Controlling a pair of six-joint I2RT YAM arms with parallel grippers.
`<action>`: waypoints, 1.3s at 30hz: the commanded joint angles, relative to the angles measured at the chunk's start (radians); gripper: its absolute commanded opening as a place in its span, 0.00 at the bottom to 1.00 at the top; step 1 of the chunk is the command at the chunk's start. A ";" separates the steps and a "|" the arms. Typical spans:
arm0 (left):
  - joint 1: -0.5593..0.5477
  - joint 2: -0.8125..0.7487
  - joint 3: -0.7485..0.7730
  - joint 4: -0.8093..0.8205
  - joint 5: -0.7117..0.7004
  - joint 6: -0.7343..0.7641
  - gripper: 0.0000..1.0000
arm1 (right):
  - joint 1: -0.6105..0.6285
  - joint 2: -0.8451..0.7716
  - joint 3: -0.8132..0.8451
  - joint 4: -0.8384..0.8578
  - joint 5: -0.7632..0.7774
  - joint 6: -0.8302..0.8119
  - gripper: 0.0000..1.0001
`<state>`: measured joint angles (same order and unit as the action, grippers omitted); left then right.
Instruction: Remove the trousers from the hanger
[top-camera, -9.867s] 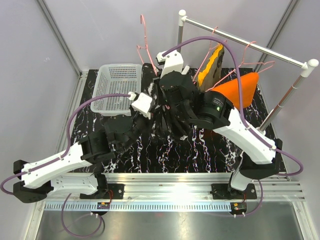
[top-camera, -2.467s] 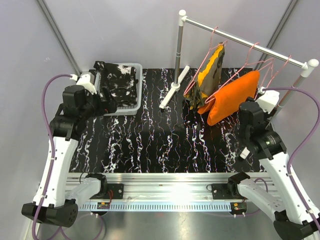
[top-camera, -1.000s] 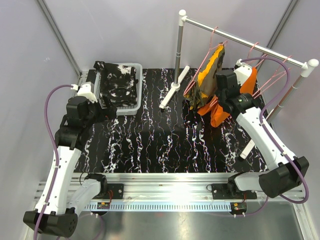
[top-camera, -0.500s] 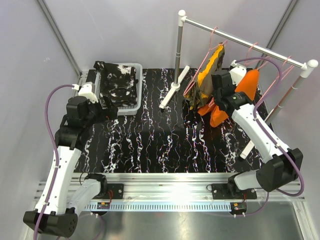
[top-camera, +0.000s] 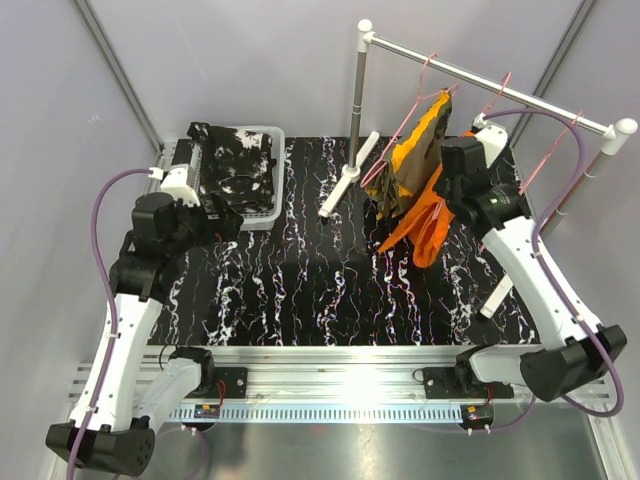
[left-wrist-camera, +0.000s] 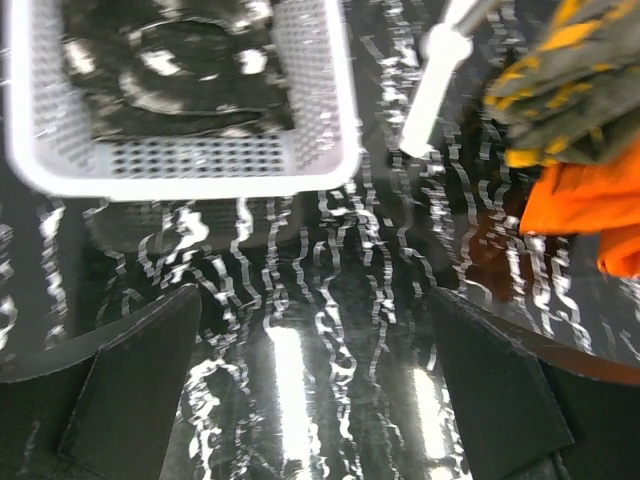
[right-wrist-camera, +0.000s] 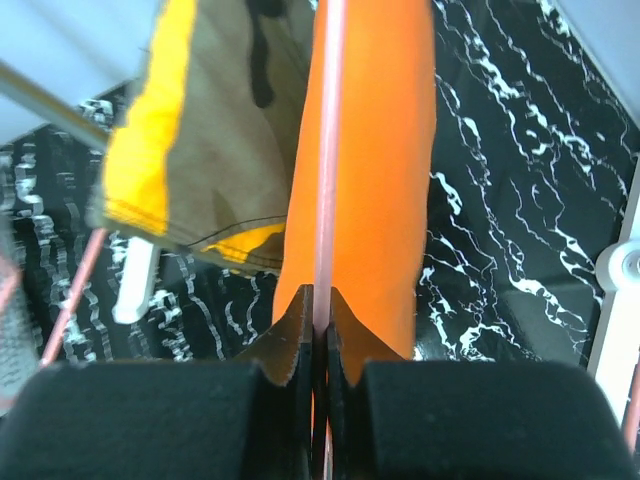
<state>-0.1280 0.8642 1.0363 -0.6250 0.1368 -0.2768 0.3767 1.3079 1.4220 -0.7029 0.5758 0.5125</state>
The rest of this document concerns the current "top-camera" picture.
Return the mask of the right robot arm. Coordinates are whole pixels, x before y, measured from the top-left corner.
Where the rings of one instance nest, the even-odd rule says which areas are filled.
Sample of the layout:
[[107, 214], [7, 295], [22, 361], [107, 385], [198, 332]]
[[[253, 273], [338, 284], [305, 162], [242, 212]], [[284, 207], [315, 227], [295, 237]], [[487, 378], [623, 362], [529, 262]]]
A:
[[618, 325], [606, 327], [568, 283], [539, 235], [515, 186], [492, 185], [484, 145], [474, 136], [441, 145], [438, 195], [500, 264], [536, 325], [540, 342], [479, 346], [456, 358], [454, 384], [476, 396], [488, 384], [527, 387], [551, 402], [612, 371], [627, 345]]

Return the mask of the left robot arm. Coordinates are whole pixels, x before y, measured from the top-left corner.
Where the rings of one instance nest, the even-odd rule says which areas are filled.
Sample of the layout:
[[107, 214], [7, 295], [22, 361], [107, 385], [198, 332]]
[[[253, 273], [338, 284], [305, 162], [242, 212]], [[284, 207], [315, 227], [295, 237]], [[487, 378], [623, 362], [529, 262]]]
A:
[[192, 248], [235, 240], [243, 220], [218, 195], [215, 214], [168, 193], [139, 197], [119, 257], [100, 271], [107, 313], [92, 368], [69, 419], [53, 424], [46, 446], [67, 463], [66, 476], [90, 469], [138, 477], [147, 468], [157, 433], [188, 396], [227, 393], [213, 354], [201, 347], [176, 348], [161, 373], [135, 396], [148, 337], [181, 274], [179, 262]]

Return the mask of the black white patterned trousers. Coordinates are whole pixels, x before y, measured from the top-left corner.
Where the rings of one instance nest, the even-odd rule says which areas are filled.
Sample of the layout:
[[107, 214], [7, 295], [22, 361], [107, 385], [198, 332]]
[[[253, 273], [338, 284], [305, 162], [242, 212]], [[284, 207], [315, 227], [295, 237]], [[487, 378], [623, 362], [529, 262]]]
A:
[[187, 130], [202, 152], [199, 197], [221, 195], [240, 215], [266, 213], [274, 206], [270, 134], [193, 122]]

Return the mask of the camouflage orange trousers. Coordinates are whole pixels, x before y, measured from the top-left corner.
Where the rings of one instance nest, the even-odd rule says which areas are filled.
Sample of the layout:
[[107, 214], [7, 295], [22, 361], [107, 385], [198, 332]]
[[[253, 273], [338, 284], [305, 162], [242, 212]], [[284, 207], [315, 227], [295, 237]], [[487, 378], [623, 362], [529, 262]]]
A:
[[440, 91], [411, 133], [390, 140], [365, 174], [361, 187], [379, 219], [406, 214], [422, 194], [441, 163], [452, 108], [452, 92]]

